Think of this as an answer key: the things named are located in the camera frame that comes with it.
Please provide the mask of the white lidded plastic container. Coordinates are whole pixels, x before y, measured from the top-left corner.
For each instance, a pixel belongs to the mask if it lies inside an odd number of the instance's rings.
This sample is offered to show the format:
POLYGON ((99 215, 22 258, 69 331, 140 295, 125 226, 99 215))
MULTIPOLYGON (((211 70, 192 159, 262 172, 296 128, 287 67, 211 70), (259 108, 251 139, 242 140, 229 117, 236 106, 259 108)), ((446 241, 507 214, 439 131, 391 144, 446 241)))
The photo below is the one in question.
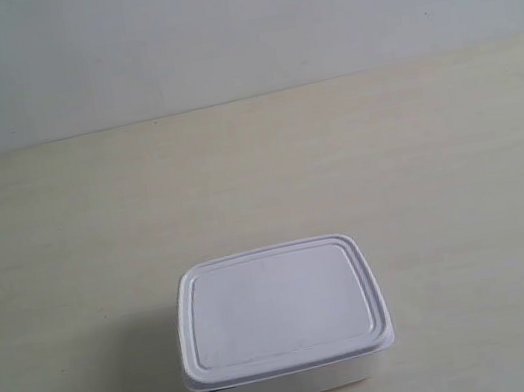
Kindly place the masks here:
POLYGON ((393 320, 352 237, 326 234, 198 264, 180 278, 191 392, 322 392, 375 374, 393 320))

